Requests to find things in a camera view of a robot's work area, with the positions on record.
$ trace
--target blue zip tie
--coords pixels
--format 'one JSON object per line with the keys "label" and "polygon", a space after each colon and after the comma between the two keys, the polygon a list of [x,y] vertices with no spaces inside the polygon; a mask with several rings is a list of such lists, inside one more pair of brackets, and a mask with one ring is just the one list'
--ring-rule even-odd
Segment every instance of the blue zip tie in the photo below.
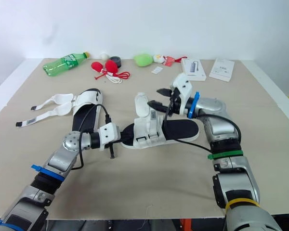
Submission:
{"label": "blue zip tie", "polygon": [[47,170],[47,169],[45,169],[45,168],[43,168],[41,166],[32,165],[31,168],[35,169],[38,172],[41,172],[41,173],[44,173],[44,174],[46,174],[48,176],[56,178],[57,180],[60,180],[60,181],[64,181],[65,180],[65,178],[63,176],[60,176],[57,173],[51,172],[51,171],[49,171],[49,170]]}
{"label": "blue zip tie", "polygon": [[12,230],[15,230],[15,231],[24,231],[22,228],[16,226],[16,225],[12,225],[12,224],[6,224],[6,223],[2,223],[3,221],[0,220],[0,225],[1,226],[6,226],[8,228],[11,228]]}
{"label": "blue zip tie", "polygon": [[191,119],[192,116],[193,116],[193,112],[194,112],[194,110],[195,110],[195,108],[196,108],[196,104],[197,104],[199,98],[200,98],[200,94],[199,94],[198,91],[196,91],[196,94],[195,94],[195,97],[194,97],[194,101],[193,101],[192,106],[191,106],[191,109],[189,110],[189,113],[188,113],[188,115],[187,115],[187,117],[190,118],[190,119]]}

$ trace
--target white paper card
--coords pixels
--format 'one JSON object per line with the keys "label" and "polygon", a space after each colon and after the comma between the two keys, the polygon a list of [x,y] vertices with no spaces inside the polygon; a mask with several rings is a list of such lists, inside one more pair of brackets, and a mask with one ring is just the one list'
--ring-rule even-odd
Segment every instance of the white paper card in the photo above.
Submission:
{"label": "white paper card", "polygon": [[210,77],[229,82],[235,62],[226,59],[216,59]]}
{"label": "white paper card", "polygon": [[151,73],[158,74],[159,72],[161,72],[162,69],[163,69],[162,67],[157,66],[153,71],[151,71]]}

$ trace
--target white table edge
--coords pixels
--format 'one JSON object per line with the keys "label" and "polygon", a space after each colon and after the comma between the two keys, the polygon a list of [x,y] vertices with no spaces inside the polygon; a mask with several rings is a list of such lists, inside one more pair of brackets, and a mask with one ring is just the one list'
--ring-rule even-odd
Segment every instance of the white table edge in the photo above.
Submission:
{"label": "white table edge", "polygon": [[[16,91],[42,60],[43,59],[25,59],[0,85],[0,111],[7,105]],[[289,119],[289,98],[254,61],[242,60],[242,63],[256,78],[260,85],[268,92],[277,103],[278,107]]]}
{"label": "white table edge", "polygon": [[0,85],[0,111],[43,59],[25,59]]}
{"label": "white table edge", "polygon": [[266,90],[266,92],[273,98],[278,107],[289,119],[289,98],[254,61],[241,60],[241,62]]}

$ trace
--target small white card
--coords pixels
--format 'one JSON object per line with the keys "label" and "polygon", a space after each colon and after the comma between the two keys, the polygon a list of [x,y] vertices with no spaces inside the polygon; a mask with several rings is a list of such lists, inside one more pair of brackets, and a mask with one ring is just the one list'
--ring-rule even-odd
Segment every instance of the small white card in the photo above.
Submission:
{"label": "small white card", "polygon": [[191,81],[204,81],[207,76],[199,59],[182,59],[181,66],[187,79]]}
{"label": "small white card", "polygon": [[151,71],[151,73],[158,74],[159,72],[161,72],[162,69],[163,69],[162,67],[157,66],[153,71]]}
{"label": "small white card", "polygon": [[235,62],[226,59],[216,59],[210,77],[229,82]]}

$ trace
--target green plastic bottle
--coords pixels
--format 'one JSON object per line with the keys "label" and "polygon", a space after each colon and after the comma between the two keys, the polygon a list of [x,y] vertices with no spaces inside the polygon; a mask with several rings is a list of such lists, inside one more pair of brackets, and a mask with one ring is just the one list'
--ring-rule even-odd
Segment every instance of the green plastic bottle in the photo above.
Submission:
{"label": "green plastic bottle", "polygon": [[64,71],[78,66],[85,59],[89,58],[89,56],[90,55],[87,52],[82,54],[70,54],[52,63],[45,64],[43,69],[49,76],[56,76]]}

